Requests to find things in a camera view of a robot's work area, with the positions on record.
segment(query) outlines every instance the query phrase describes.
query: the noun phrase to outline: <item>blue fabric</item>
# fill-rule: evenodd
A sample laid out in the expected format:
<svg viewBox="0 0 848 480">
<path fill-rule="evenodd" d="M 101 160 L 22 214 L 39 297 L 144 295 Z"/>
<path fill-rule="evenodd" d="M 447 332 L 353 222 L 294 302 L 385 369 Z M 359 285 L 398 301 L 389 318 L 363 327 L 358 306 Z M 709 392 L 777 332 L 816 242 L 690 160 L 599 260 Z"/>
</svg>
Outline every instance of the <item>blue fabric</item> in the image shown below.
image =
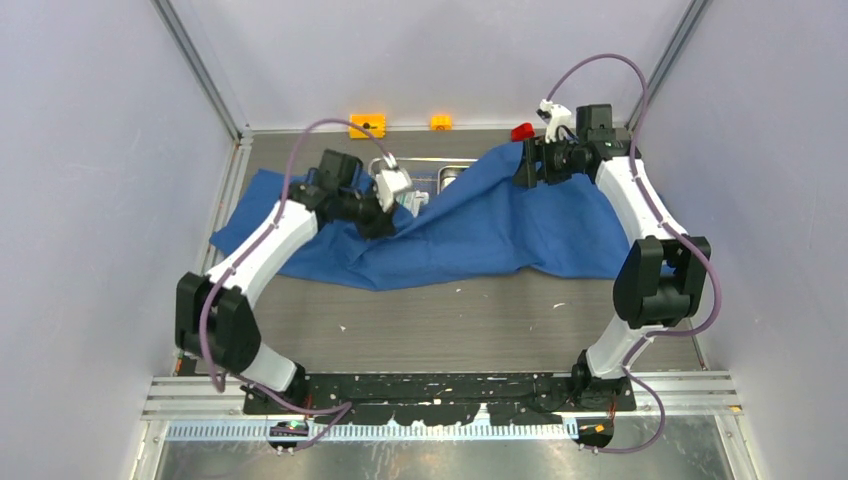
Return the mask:
<svg viewBox="0 0 848 480">
<path fill-rule="evenodd" d="M 492 149 L 417 218 L 399 209 L 392 238 L 365 241 L 352 224 L 329 224 L 280 274 L 368 290 L 509 274 L 522 267 L 558 277 L 615 278 L 629 246 L 607 199 L 585 175 L 559 185 L 515 187 L 512 175 L 520 159 L 520 143 Z M 282 185 L 283 175 L 260 170 L 210 242 L 232 253 L 271 211 Z"/>
</svg>

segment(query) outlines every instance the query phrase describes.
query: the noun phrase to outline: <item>gray wooden surface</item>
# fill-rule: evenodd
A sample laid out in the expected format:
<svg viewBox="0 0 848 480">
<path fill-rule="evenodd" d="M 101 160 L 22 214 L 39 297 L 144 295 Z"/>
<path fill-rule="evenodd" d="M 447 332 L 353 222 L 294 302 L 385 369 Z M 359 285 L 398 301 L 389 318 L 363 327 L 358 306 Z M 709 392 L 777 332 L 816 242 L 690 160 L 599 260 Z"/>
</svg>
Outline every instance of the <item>gray wooden surface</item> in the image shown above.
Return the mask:
<svg viewBox="0 0 848 480">
<path fill-rule="evenodd" d="M 259 168 L 283 171 L 293 134 L 257 135 L 245 185 Z M 392 132 L 398 157 L 477 158 L 509 132 Z M 295 171 L 317 166 L 324 148 L 379 156 L 366 140 L 314 134 Z M 391 292 L 368 292 L 277 276 L 256 316 L 263 339 L 312 372 L 569 370 L 613 314 L 612 282 L 558 279 L 525 270 Z M 691 340 L 660 339 L 640 370 L 698 369 Z"/>
</svg>

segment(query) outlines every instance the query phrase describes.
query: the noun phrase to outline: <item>white wall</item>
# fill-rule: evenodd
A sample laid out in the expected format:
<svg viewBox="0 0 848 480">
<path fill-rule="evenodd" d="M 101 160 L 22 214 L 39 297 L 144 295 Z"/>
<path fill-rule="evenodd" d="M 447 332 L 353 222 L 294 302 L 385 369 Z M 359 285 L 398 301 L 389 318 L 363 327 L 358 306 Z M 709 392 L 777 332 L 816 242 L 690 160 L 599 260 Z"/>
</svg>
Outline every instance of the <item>white wall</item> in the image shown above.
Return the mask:
<svg viewBox="0 0 848 480">
<path fill-rule="evenodd" d="M 652 71 L 688 0 L 174 0 L 207 65 L 253 129 L 387 114 L 390 126 L 513 127 L 572 64 L 618 52 Z M 569 104 L 639 96 L 623 65 L 587 67 Z"/>
<path fill-rule="evenodd" d="M 848 469 L 848 4 L 814 4 L 713 2 L 643 143 L 675 215 L 713 243 L 725 308 L 706 348 L 769 479 Z"/>
<path fill-rule="evenodd" d="M 231 142 L 152 5 L 0 12 L 0 471 L 126 478 Z"/>
</svg>

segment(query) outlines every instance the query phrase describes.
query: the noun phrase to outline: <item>yellow box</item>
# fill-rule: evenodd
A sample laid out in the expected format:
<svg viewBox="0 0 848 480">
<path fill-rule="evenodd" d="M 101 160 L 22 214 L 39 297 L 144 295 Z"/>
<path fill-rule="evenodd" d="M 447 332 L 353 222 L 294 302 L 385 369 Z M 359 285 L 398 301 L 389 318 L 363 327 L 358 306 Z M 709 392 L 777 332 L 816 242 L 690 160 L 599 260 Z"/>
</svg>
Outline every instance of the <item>yellow box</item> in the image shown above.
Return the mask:
<svg viewBox="0 0 848 480">
<path fill-rule="evenodd" d="M 371 115 L 351 115 L 350 122 L 359 125 L 360 127 L 368 130 L 371 135 L 374 135 L 377 138 L 383 138 L 386 136 L 386 116 L 381 114 L 371 114 Z M 360 132 L 359 130 L 350 127 L 348 129 L 350 133 L 350 138 L 368 138 L 367 135 Z"/>
<path fill-rule="evenodd" d="M 453 120 L 450 115 L 433 115 L 430 118 L 430 130 L 451 130 L 453 129 Z"/>
</svg>

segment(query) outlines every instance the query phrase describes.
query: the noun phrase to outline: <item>red object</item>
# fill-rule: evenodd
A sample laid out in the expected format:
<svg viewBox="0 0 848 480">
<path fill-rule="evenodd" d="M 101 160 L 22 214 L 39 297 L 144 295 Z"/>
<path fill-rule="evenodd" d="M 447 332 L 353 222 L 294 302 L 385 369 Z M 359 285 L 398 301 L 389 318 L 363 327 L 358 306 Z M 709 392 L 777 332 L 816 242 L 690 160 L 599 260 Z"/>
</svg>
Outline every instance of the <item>red object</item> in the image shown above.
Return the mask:
<svg viewBox="0 0 848 480">
<path fill-rule="evenodd" d="M 527 138 L 533 138 L 536 136 L 536 130 L 533 128 L 533 125 L 530 123 L 522 123 L 521 125 L 512 129 L 512 137 L 513 142 L 520 142 Z"/>
</svg>

